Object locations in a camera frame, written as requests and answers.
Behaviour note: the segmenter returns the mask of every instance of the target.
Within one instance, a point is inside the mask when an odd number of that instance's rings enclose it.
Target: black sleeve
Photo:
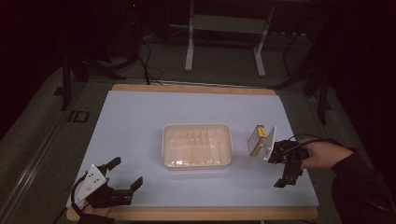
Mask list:
[[[332,199],[343,223],[396,223],[392,195],[383,176],[369,169],[359,154],[332,168]]]
[[[113,224],[114,218],[100,217],[96,215],[83,214],[78,221],[78,224]]]

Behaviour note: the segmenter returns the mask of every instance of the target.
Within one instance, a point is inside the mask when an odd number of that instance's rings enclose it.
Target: wooden table edge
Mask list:
[[[204,87],[204,86],[173,86],[173,85],[136,85],[116,84],[113,91],[162,91],[162,92],[191,92],[217,94],[246,94],[246,95],[276,95],[270,89],[240,88],[240,87]]]
[[[69,208],[67,218],[79,216]],[[119,221],[252,221],[313,220],[315,206],[296,207],[114,207],[109,215]]]

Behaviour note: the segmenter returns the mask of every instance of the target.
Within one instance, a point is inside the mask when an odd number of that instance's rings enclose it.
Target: human hand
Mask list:
[[[340,147],[329,142],[314,142],[302,146],[309,153],[309,158],[303,160],[302,169],[307,168],[332,168],[337,162],[353,154],[345,147]]]
[[[84,214],[96,215],[100,217],[107,217],[111,212],[111,207],[107,208],[94,208],[87,201],[84,202],[84,209],[82,210]]]

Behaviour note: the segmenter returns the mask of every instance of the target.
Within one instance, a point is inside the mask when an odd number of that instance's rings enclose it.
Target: cable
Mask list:
[[[188,30],[188,28],[182,28],[181,30],[176,31],[176,32],[172,33],[171,35],[169,35],[169,37],[172,37],[172,36],[181,34],[181,33],[185,32],[185,31],[187,31],[187,30]],[[157,37],[156,39],[150,39],[150,37],[152,37],[152,36],[154,36],[154,35],[156,35],[156,34],[157,34],[157,33],[152,33],[152,34],[150,34],[150,35],[146,35],[146,36],[143,37],[142,39],[145,40],[145,41],[149,41],[149,42],[160,42],[160,41],[163,41],[163,39],[160,38],[160,37]]]
[[[289,141],[291,138],[296,138],[297,136],[309,136],[309,137],[319,138],[319,137],[317,137],[316,135],[313,135],[313,134],[310,134],[310,133],[298,133],[298,134],[295,134],[294,136],[290,137],[290,138],[288,139],[288,141]]]
[[[149,70],[149,69],[151,69],[151,70],[156,70],[156,71],[158,71],[158,72],[160,73],[160,74],[159,74],[158,76],[156,76],[156,77],[154,77],[152,74],[149,74],[149,76],[151,77],[151,80],[153,80],[153,81],[158,81],[158,78],[160,78],[160,77],[163,76],[163,70],[158,69],[158,68],[154,68],[154,67],[150,67],[150,66],[147,66],[147,65],[146,65],[146,67],[147,67],[148,70]]]
[[[73,186],[73,188],[72,188],[72,192],[71,192],[71,195],[70,195],[70,196],[71,196],[71,201],[72,201],[72,207],[75,209],[76,213],[77,213],[79,216],[82,215],[82,210],[84,210],[88,205],[90,205],[89,203],[87,203],[82,209],[79,209],[78,206],[77,206],[76,203],[75,203],[75,198],[74,198],[74,195],[75,195],[77,186],[78,186],[82,181],[84,181],[84,179],[85,179],[86,176],[87,176],[87,173],[85,173],[85,175],[82,176],[82,177],[76,182],[76,184],[75,184],[75,185]],[[64,211],[66,211],[66,210],[67,210],[67,207],[64,207],[64,209],[62,209],[61,213],[55,218],[55,220],[52,222],[52,224],[56,224],[56,223],[59,221],[59,219],[61,218],[61,216],[64,214]]]
[[[147,69],[145,63],[143,62],[142,57],[140,57],[139,55],[137,55],[137,59],[139,59],[139,61],[140,61],[140,62],[142,63],[142,65],[143,65],[143,69],[144,69],[144,71],[145,71],[145,80],[146,80],[146,83],[149,85],[149,84],[150,84],[150,83],[149,83],[149,81],[150,81],[150,79],[149,79],[149,71],[148,71],[148,69]]]
[[[151,69],[156,69],[156,70],[158,70],[158,71],[161,72],[161,74],[160,74],[158,77],[153,77],[153,76],[149,73],[148,68],[150,68],[150,67],[148,66],[148,64],[149,64],[149,58],[150,58],[150,56],[151,56],[151,47],[150,47],[148,44],[146,44],[145,42],[143,42],[143,41],[142,41],[141,43],[142,43],[142,45],[144,45],[144,46],[146,46],[146,47],[148,48],[148,57],[147,57],[147,59],[146,59],[145,62],[143,62],[143,60],[142,60],[142,59],[140,58],[140,56],[139,56],[139,61],[142,63],[142,66],[143,66],[143,68],[144,68],[144,70],[145,70],[145,78],[148,78],[149,80],[155,81],[155,82],[159,83],[160,85],[162,85],[162,83],[161,83],[157,78],[159,78],[159,77],[161,77],[161,76],[163,75],[163,71],[160,70],[160,69],[151,68]]]
[[[90,203],[87,202],[87,204],[85,204],[85,206],[81,209],[81,211],[84,211],[84,209],[86,209],[89,205]]]
[[[313,139],[313,140],[310,140],[310,141],[303,142],[303,143],[301,143],[301,144],[299,144],[299,145],[297,145],[297,146],[288,148],[287,150],[283,151],[282,154],[286,154],[286,153],[288,153],[288,152],[290,152],[290,151],[292,151],[292,150],[294,150],[294,149],[296,149],[296,148],[298,148],[298,147],[302,147],[302,146],[305,146],[305,145],[308,145],[308,144],[314,143],[314,142],[330,142],[330,141],[327,140],[327,139],[320,139],[320,138],[318,138],[318,139]]]
[[[124,68],[123,70],[117,71],[117,74],[121,74],[129,69],[131,69],[133,66],[135,66],[136,64],[140,64],[140,63],[133,63],[131,65],[129,65],[128,67]]]
[[[141,21],[142,20],[142,8],[143,8],[143,6],[138,7],[138,10],[135,15],[132,15],[132,13],[130,13],[129,18],[126,19],[126,21],[122,24],[122,26],[120,28],[120,38],[119,38],[119,42],[118,42],[117,49],[116,49],[117,52],[120,52],[120,46],[122,43],[122,36],[124,34],[125,26],[127,26],[127,25],[129,26],[129,29],[132,32],[132,35],[135,35],[134,32],[139,32],[140,23],[142,22]],[[97,20],[99,20],[96,9],[95,9],[95,13],[96,13]],[[133,47],[138,49],[138,44],[134,44]],[[135,61],[136,61],[136,57],[134,57],[133,53],[130,53],[130,55],[126,57],[125,62],[118,63],[118,64],[112,64],[112,65],[106,66],[106,68],[110,69],[112,71],[115,71],[115,70],[125,68],[125,67],[131,65]]]

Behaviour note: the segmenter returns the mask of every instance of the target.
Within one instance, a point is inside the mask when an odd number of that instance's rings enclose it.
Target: person's arm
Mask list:
[[[392,197],[382,175],[358,153],[326,142],[306,145],[310,158],[302,168],[332,168],[332,198],[343,223],[396,223]]]
[[[83,214],[79,218],[78,224],[113,224],[114,218],[107,217],[111,208],[93,208],[89,204],[84,205]]]

